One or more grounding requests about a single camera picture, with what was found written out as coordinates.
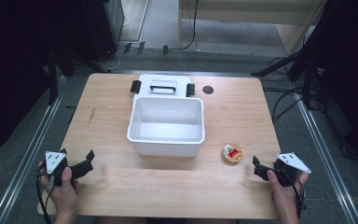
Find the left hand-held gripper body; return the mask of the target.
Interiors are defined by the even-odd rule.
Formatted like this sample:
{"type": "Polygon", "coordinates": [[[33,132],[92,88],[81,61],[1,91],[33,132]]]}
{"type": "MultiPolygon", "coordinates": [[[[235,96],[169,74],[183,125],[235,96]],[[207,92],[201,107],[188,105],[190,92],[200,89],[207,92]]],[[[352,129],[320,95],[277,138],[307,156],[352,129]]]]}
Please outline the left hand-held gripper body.
{"type": "Polygon", "coordinates": [[[62,172],[68,167],[67,151],[65,148],[59,152],[47,151],[45,153],[46,172],[51,187],[62,185],[62,172]]]}

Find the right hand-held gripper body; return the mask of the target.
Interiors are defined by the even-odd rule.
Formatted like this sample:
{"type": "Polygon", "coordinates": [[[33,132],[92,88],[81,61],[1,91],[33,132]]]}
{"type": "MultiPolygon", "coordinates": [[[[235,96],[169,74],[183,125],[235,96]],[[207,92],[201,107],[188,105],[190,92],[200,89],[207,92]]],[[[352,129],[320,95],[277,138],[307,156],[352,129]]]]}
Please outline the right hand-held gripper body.
{"type": "Polygon", "coordinates": [[[311,173],[311,169],[294,152],[278,154],[274,169],[284,187],[290,187],[295,183],[299,171],[311,173]]]}

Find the round gold tin red label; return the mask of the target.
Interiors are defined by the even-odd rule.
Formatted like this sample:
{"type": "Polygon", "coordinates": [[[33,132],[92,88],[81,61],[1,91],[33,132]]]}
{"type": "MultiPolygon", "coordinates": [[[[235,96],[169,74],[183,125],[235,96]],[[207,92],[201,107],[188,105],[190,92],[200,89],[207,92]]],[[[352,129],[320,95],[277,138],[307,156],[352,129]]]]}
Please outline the round gold tin red label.
{"type": "Polygon", "coordinates": [[[230,164],[238,164],[243,157],[243,152],[241,147],[238,144],[226,144],[222,150],[223,160],[230,164]]]}

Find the white plastic storage box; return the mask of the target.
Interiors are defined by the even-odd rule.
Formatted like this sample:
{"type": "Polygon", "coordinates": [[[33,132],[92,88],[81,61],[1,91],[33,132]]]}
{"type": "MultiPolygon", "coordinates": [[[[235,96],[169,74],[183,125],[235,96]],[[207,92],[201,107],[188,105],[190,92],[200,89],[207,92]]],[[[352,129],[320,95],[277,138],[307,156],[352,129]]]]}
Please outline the white plastic storage box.
{"type": "Polygon", "coordinates": [[[133,102],[127,138],[139,155],[196,157],[205,140],[203,101],[139,97],[133,102]]]}

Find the person's left hand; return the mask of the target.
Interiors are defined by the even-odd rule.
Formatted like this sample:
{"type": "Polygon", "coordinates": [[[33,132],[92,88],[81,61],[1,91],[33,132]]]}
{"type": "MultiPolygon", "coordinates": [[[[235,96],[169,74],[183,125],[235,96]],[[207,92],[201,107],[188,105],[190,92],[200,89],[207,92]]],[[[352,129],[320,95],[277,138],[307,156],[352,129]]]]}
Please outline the person's left hand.
{"type": "Polygon", "coordinates": [[[42,175],[41,184],[49,194],[56,211],[58,206],[76,206],[77,207],[77,193],[78,181],[72,179],[72,170],[66,167],[62,172],[62,185],[54,190],[49,189],[49,179],[46,175],[42,175]]]}

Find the person's right hand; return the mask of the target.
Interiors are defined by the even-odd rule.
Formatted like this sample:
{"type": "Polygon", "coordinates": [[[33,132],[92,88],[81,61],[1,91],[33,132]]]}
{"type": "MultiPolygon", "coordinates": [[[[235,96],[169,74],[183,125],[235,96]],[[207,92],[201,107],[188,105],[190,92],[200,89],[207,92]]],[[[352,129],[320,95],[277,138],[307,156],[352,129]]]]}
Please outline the person's right hand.
{"type": "Polygon", "coordinates": [[[277,210],[293,212],[296,210],[296,196],[301,197],[305,183],[310,175],[302,173],[292,187],[283,187],[273,171],[268,171],[268,181],[272,187],[273,201],[277,210]]]}

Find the black tripod stand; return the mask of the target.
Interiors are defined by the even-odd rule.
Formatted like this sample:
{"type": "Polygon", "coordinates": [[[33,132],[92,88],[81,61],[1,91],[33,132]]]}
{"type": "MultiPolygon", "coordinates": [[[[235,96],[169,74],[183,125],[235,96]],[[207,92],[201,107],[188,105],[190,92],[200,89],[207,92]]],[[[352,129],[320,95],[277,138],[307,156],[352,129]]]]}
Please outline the black tripod stand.
{"type": "Polygon", "coordinates": [[[310,47],[307,45],[303,46],[294,54],[283,58],[282,60],[270,65],[269,67],[253,72],[253,77],[264,77],[273,71],[281,67],[285,67],[291,63],[291,67],[287,73],[287,78],[291,81],[298,80],[301,75],[304,76],[303,88],[302,88],[302,102],[308,110],[311,110],[310,104],[310,90],[311,90],[311,79],[316,70],[316,62],[314,55],[310,47]]]}
{"type": "Polygon", "coordinates": [[[108,73],[109,69],[104,68],[99,63],[95,63],[91,60],[88,60],[86,57],[83,57],[81,54],[76,51],[66,47],[64,45],[51,44],[50,50],[48,53],[48,77],[49,77],[49,101],[48,103],[52,105],[54,101],[58,98],[58,79],[57,79],[57,67],[60,67],[62,73],[65,76],[72,76],[75,72],[70,59],[73,58],[88,68],[98,72],[98,73],[108,73]]]}

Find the black computer tower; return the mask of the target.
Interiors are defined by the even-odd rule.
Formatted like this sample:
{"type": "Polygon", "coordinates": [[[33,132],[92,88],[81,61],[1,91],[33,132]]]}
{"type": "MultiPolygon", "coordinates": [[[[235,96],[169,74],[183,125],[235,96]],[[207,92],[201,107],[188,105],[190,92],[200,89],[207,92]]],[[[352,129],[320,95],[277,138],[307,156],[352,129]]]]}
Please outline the black computer tower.
{"type": "Polygon", "coordinates": [[[83,0],[91,37],[91,52],[99,62],[118,49],[124,12],[121,0],[83,0]]]}

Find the light wooden cabinet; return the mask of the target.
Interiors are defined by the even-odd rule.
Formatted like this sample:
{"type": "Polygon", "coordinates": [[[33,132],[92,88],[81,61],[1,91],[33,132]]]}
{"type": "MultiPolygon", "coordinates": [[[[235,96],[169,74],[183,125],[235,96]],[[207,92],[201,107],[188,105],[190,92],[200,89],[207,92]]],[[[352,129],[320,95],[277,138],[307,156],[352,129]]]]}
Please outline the light wooden cabinet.
{"type": "Polygon", "coordinates": [[[327,0],[177,0],[177,48],[182,19],[274,24],[287,54],[295,53],[309,28],[316,24],[327,0]]]}

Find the metal floor rail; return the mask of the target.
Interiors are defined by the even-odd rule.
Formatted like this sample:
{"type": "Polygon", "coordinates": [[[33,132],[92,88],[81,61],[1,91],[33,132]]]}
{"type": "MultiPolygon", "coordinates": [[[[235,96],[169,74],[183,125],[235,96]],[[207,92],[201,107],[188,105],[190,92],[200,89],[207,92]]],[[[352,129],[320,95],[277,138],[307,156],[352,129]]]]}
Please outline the metal floor rail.
{"type": "Polygon", "coordinates": [[[8,215],[16,202],[21,188],[25,183],[26,177],[30,170],[33,168],[33,162],[36,155],[41,147],[43,140],[48,132],[48,128],[60,106],[62,101],[62,95],[66,87],[67,78],[61,77],[59,79],[58,88],[59,93],[57,98],[48,105],[42,119],[38,123],[37,129],[35,130],[32,139],[30,140],[21,161],[16,168],[16,172],[10,179],[10,182],[3,194],[2,200],[0,201],[0,224],[4,224],[7,221],[8,215]]]}
{"type": "Polygon", "coordinates": [[[314,116],[303,103],[299,103],[298,107],[302,118],[305,120],[309,129],[310,136],[316,146],[321,162],[348,224],[358,224],[358,209],[340,171],[336,166],[336,163],[329,152],[329,148],[324,141],[314,116]]]}

